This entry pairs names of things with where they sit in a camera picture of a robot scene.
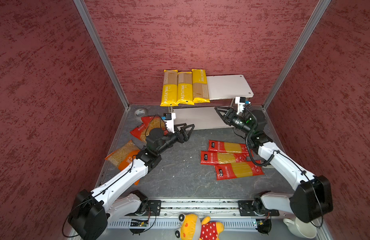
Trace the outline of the yellow spaghetti bag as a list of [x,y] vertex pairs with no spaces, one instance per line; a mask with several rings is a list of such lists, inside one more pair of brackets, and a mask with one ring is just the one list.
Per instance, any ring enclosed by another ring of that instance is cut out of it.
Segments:
[[201,69],[192,69],[193,84],[193,103],[209,103],[209,89],[206,71]]
[[178,106],[178,70],[164,70],[161,107]]
[[177,104],[194,105],[192,72],[178,73]]

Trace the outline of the red spaghetti bag back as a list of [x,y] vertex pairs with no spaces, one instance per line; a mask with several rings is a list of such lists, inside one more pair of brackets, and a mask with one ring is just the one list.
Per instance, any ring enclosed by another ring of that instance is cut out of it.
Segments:
[[249,151],[246,145],[239,143],[209,140],[208,151],[228,154],[243,154],[249,156]]

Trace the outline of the red spaghetti bag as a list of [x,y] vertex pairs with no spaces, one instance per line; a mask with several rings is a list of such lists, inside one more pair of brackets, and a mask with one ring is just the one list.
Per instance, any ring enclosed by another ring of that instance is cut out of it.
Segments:
[[201,165],[223,165],[242,163],[248,160],[249,156],[236,153],[201,152]]
[[239,143],[209,140],[208,151],[228,154],[243,154],[249,156],[249,151],[246,145]]
[[264,175],[263,169],[252,162],[215,165],[217,180],[230,180]]

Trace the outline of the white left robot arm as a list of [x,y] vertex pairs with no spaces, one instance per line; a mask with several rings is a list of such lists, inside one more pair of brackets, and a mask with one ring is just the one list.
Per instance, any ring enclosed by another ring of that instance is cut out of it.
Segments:
[[80,191],[65,220],[76,235],[83,240],[96,240],[107,229],[110,220],[144,213],[148,197],[140,191],[134,191],[123,199],[119,196],[154,169],[165,150],[176,143],[187,142],[194,128],[193,124],[175,125],[175,131],[168,134],[161,128],[151,130],[146,138],[147,144],[132,156],[131,163],[124,170],[92,191]]

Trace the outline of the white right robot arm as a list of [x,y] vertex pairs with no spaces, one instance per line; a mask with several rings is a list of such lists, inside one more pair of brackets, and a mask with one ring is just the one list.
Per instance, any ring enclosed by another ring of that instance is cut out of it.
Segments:
[[233,108],[215,107],[222,121],[245,134],[245,145],[250,153],[261,159],[257,167],[272,165],[290,184],[292,195],[263,192],[253,200],[253,211],[257,215],[266,215],[271,210],[294,214],[300,221],[310,223],[322,219],[333,211],[331,184],[324,176],[316,176],[287,156],[277,144],[264,132],[267,124],[262,111],[244,107],[242,113]]

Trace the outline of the red spaghetti bag front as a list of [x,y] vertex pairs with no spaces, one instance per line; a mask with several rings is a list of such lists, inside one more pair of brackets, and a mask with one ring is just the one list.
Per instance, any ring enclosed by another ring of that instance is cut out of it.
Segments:
[[252,162],[215,165],[217,180],[230,180],[264,175],[263,169]]

